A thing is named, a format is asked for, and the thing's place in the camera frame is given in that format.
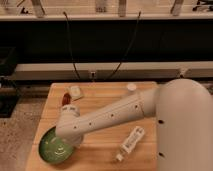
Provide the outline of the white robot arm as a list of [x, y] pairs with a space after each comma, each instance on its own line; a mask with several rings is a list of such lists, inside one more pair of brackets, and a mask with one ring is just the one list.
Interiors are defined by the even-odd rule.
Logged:
[[156, 119], [157, 171], [213, 171], [213, 96], [191, 79], [172, 80], [84, 115], [68, 105], [56, 135], [76, 147], [87, 133], [149, 117]]

